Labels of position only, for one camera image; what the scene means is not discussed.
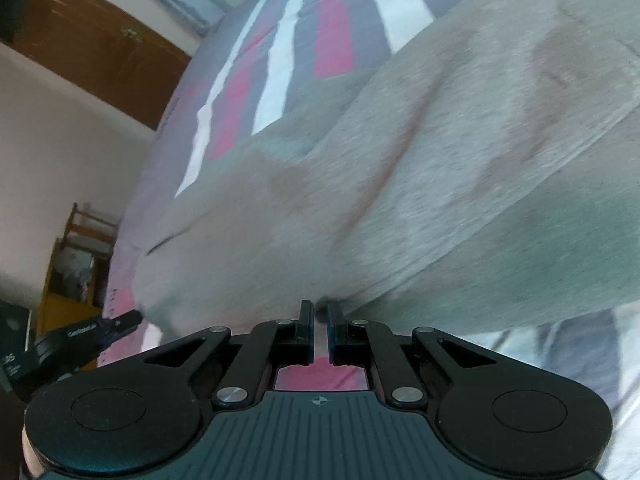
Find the striped bed sheet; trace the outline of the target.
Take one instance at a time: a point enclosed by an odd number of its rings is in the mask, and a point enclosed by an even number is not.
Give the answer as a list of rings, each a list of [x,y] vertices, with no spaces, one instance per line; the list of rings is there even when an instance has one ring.
[[[281,119],[310,84],[376,70],[462,1],[248,0],[229,13],[201,44],[163,114],[122,218],[106,315],[140,309],[132,286],[146,242],[206,168]],[[559,321],[455,335],[593,388],[614,422],[601,474],[638,477],[639,297]],[[146,319],[104,361],[176,337]]]

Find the brown wooden door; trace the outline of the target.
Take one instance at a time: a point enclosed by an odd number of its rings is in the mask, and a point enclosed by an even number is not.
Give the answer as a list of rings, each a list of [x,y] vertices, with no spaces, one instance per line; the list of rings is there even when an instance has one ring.
[[[190,62],[107,0],[1,0],[1,42],[151,129]]]

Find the wooden shelf cabinet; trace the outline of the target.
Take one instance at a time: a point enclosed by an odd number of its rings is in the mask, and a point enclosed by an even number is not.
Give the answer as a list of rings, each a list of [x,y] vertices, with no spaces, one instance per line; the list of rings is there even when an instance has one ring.
[[[58,238],[37,309],[36,336],[101,315],[109,266],[107,254]]]

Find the small wooden chair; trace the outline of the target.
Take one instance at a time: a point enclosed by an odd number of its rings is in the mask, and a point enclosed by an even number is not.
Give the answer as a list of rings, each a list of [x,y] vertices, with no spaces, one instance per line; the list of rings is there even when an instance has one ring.
[[[114,252],[119,226],[117,223],[96,216],[73,203],[61,238],[62,247],[90,252],[97,257],[111,258]]]

